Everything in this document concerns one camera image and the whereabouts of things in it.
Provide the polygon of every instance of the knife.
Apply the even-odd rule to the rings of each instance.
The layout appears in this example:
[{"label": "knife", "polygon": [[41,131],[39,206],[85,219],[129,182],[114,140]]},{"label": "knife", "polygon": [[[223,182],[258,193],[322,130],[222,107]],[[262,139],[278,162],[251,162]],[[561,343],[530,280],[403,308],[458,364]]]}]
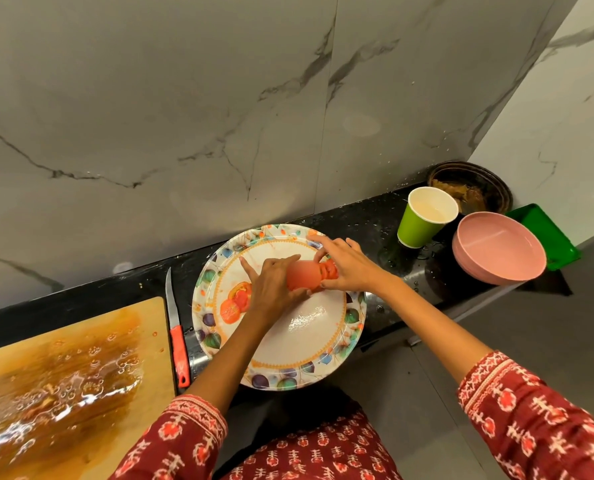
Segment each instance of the knife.
[{"label": "knife", "polygon": [[166,274],[166,307],[168,308],[168,325],[170,326],[170,337],[173,342],[173,360],[175,361],[175,372],[177,373],[177,386],[190,386],[190,372],[188,370],[188,354],[184,341],[184,331],[179,324],[179,313],[173,295],[172,268],[168,268]]}]

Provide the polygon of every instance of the pink bowl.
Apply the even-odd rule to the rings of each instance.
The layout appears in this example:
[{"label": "pink bowl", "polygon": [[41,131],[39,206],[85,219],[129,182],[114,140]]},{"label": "pink bowl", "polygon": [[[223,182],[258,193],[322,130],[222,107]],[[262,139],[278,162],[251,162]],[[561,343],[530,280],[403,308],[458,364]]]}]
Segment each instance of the pink bowl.
[{"label": "pink bowl", "polygon": [[475,212],[461,220],[453,254],[466,273],[491,285],[532,280],[546,268],[546,252],[534,234],[494,212]]}]

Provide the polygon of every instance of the person's left hand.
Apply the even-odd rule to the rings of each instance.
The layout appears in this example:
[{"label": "person's left hand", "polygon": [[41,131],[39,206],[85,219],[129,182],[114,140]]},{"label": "person's left hand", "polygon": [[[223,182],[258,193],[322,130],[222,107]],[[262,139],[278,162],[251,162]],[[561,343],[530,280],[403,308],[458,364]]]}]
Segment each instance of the person's left hand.
[{"label": "person's left hand", "polygon": [[255,322],[263,325],[265,331],[270,330],[286,310],[297,306],[311,295],[311,291],[306,288],[288,291],[286,286],[288,265],[298,261],[300,257],[301,255],[295,254],[285,259],[266,259],[261,274],[257,274],[244,257],[239,258],[253,288],[246,316],[255,315]]}]

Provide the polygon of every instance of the dark bowl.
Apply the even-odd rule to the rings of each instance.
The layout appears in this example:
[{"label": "dark bowl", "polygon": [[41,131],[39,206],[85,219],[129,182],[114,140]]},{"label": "dark bowl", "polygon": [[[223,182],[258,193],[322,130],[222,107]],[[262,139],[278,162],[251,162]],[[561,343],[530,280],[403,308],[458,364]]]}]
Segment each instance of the dark bowl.
[{"label": "dark bowl", "polygon": [[457,160],[439,163],[428,172],[426,182],[431,187],[433,180],[445,184],[466,185],[471,189],[480,190],[485,209],[469,209],[468,206],[460,204],[461,214],[469,214],[477,210],[505,214],[513,208],[513,194],[508,185],[493,172],[475,163]]}]

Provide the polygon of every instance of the red printed kurta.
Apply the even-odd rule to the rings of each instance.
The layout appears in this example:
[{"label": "red printed kurta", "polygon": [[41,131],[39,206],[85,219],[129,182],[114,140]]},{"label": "red printed kurta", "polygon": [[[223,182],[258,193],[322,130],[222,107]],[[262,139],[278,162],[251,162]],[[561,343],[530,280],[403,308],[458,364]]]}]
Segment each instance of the red printed kurta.
[{"label": "red printed kurta", "polygon": [[[510,478],[594,480],[594,420],[500,352],[482,359],[458,398]],[[202,399],[173,400],[111,478],[211,478],[227,427]],[[362,411],[262,446],[227,480],[400,480]]]}]

